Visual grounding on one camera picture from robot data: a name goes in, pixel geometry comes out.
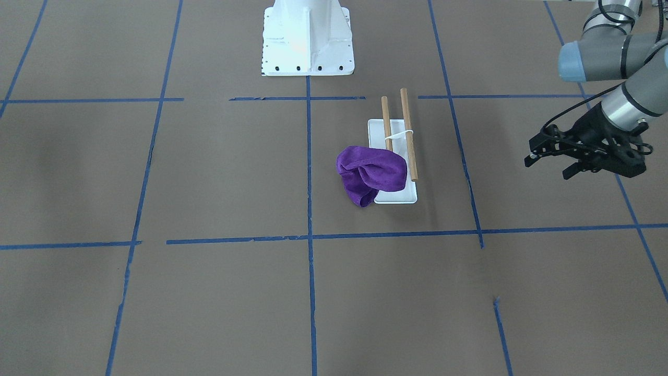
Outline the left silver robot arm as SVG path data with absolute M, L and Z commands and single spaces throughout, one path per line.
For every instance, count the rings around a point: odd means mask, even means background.
M 598 1 L 580 40 L 563 45 L 558 57 L 563 81 L 618 79 L 619 84 L 599 93 L 601 102 L 569 130 L 546 122 L 529 140 L 526 167 L 544 157 L 565 155 L 575 160 L 562 172 L 566 180 L 587 171 L 606 170 L 625 178 L 646 171 L 645 157 L 653 147 L 641 136 L 667 110 L 667 57 L 664 13 L 656 32 L 635 35 L 641 10 L 640 1 Z

